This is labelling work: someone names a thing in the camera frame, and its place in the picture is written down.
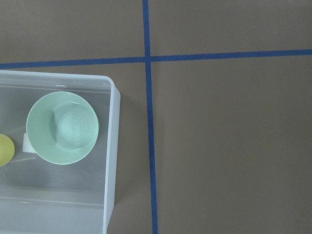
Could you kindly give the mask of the yellow round item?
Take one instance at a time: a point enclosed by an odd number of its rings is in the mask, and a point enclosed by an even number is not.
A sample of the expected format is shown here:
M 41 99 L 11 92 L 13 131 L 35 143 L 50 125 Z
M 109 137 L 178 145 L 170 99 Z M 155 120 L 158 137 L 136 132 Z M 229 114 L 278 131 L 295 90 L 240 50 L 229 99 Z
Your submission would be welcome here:
M 0 166 L 8 163 L 15 154 L 15 146 L 11 138 L 7 135 L 0 135 Z

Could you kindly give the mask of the green ceramic bowl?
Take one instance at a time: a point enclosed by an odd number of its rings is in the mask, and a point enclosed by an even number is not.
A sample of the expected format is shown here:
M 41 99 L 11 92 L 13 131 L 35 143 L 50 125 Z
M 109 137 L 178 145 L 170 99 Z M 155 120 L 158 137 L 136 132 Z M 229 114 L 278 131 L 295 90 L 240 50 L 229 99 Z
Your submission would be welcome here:
M 57 91 L 35 102 L 26 120 L 29 142 L 42 159 L 69 165 L 85 158 L 96 144 L 99 120 L 81 96 Z

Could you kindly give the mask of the clear plastic storage box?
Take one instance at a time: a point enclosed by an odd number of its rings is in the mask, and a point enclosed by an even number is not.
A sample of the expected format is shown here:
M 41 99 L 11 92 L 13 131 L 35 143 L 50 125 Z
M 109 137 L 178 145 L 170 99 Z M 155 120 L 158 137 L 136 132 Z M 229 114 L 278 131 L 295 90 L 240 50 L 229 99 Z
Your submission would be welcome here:
M 1 233 L 107 233 L 119 111 L 107 76 L 1 71 Z

